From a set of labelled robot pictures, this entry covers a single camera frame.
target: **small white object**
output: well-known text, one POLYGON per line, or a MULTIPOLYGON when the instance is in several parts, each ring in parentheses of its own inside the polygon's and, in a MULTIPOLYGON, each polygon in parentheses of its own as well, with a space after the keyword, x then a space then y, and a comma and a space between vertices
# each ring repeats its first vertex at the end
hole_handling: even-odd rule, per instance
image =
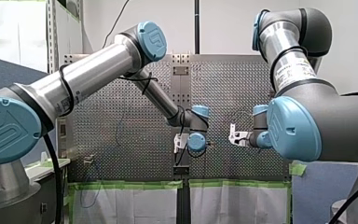
POLYGON ((249 147, 249 137, 252 132, 235 132, 235 124, 230 125, 228 140, 232 145, 238 147, 249 147))
POLYGON ((177 133, 173 139, 173 153, 178 153, 179 149, 184 149, 187 143, 188 133, 177 133))
POLYGON ((48 153, 46 152, 42 152, 40 154, 40 164, 42 164, 43 162, 47 161, 48 160, 48 153))

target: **metal pole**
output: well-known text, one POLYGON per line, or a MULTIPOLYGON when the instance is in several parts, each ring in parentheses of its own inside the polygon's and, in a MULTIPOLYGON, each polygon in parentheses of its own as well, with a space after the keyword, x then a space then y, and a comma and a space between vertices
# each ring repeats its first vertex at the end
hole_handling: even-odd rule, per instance
POLYGON ((194 28, 196 54, 200 54, 200 0, 194 0, 194 28))

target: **white paper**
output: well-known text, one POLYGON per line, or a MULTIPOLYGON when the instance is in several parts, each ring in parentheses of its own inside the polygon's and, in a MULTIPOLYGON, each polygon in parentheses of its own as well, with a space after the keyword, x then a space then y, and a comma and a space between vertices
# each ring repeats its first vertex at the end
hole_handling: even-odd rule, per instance
POLYGON ((46 6, 38 2, 19 4, 20 64, 47 72, 46 6))
POLYGON ((20 63, 18 6, 0 2, 0 59, 20 63))
POLYGON ((69 30, 69 49, 71 54, 83 53, 83 42, 81 33, 81 24, 79 21, 68 14, 68 30, 69 30))
POLYGON ((18 39, 0 39, 0 60, 20 64, 20 46, 18 39))
POLYGON ((0 2, 0 59, 47 72, 45 2, 0 2))

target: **white wall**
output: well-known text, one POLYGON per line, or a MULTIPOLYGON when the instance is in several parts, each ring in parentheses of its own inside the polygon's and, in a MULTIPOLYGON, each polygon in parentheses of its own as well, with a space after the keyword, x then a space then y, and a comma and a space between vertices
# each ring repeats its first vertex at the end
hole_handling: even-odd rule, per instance
MULTIPOLYGON (((86 53, 101 48, 124 2, 83 2, 86 53)), ((255 54, 251 50, 255 15, 263 8, 297 7, 299 0, 200 0, 200 52, 255 54)), ((154 21, 161 27, 168 52, 194 52, 194 0, 130 0, 111 36, 140 21, 154 21)))
POLYGON ((295 8, 299 0, 200 0, 200 53, 258 55, 252 50, 257 13, 295 8))
MULTIPOLYGON (((85 53, 101 48, 124 2, 84 1, 85 53)), ((251 49, 255 15, 263 8, 299 7, 320 9, 333 26, 319 77, 339 92, 358 91, 358 0, 200 0, 200 53, 258 54, 251 49)), ((162 28, 169 53, 194 52, 194 0, 130 0, 111 36, 148 20, 162 28)))
MULTIPOLYGON (((102 47, 124 2, 125 0, 83 1, 85 53, 102 47)), ((110 36, 113 37, 141 21, 153 21, 166 35, 168 52, 188 52, 194 48, 193 11, 193 0, 130 0, 110 36)))
POLYGON ((333 44, 318 76, 340 93, 358 91, 358 0, 300 0, 300 5, 320 9, 333 27, 333 44))

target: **silver cylinder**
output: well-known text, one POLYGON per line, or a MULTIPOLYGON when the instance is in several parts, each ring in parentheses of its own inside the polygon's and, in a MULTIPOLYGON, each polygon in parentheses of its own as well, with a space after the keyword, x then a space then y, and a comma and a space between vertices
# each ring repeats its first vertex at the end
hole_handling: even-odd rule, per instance
POLYGON ((301 49, 293 49, 280 57, 283 51, 299 46, 298 39, 298 28, 288 21, 274 22, 260 35, 261 48, 266 54, 269 66, 272 67, 278 60, 273 67, 276 91, 299 80, 316 78, 301 49))
POLYGON ((26 193, 29 179, 20 160, 0 164, 0 203, 10 201, 26 193))
POLYGON ((167 118, 171 119, 178 113, 178 106, 171 100, 167 93, 159 86, 157 81, 147 80, 149 78, 149 72, 147 69, 143 69, 138 72, 131 79, 146 79, 145 81, 133 81, 135 86, 139 90, 145 90, 145 96, 153 105, 161 112, 161 114, 167 118))
MULTIPOLYGON (((141 69, 141 55, 132 41, 117 35, 115 43, 63 68, 75 105, 117 77, 141 69)), ((34 98, 52 122, 69 110, 69 93, 56 72, 31 85, 17 84, 34 98)))
POLYGON ((40 189, 39 184, 33 183, 21 196, 0 203, 0 224, 41 224, 43 210, 40 189))

